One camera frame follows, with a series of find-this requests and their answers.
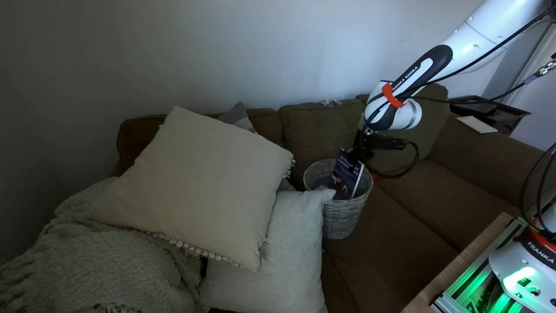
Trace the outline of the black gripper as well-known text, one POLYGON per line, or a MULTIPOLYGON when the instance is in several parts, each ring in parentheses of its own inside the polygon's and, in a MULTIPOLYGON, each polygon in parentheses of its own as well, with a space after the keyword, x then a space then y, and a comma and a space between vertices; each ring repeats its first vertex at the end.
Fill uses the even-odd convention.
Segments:
POLYGON ((353 157, 364 164, 374 158, 376 136, 364 131, 357 132, 353 157))

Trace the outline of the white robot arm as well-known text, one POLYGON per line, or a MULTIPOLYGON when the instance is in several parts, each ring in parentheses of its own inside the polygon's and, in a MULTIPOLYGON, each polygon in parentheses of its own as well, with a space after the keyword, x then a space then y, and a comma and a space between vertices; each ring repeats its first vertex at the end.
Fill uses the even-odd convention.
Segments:
POLYGON ((483 0, 442 44, 417 58, 398 78, 376 87, 365 103, 350 155, 367 162, 376 132, 417 127, 423 108, 414 96, 419 91, 490 61, 553 12, 555 0, 483 0))

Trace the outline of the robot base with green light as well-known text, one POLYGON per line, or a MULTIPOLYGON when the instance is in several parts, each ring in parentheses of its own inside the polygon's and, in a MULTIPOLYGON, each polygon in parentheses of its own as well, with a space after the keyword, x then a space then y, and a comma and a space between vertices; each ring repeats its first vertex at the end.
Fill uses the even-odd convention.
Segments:
POLYGON ((556 313, 556 144, 534 165, 520 216, 433 303, 435 313, 556 313))

